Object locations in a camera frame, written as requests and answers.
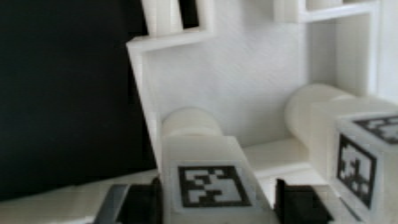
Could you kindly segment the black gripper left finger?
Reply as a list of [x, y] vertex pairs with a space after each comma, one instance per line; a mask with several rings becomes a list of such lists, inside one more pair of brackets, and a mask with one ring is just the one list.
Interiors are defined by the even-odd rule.
[[118, 224], [162, 224], [162, 183], [159, 178], [150, 183], [130, 186]]

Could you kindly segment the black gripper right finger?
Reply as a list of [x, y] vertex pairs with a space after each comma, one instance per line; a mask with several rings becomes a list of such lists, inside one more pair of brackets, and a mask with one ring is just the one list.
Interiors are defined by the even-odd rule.
[[283, 179], [276, 184], [274, 211], [281, 224], [329, 224], [335, 220], [315, 188], [290, 185]]

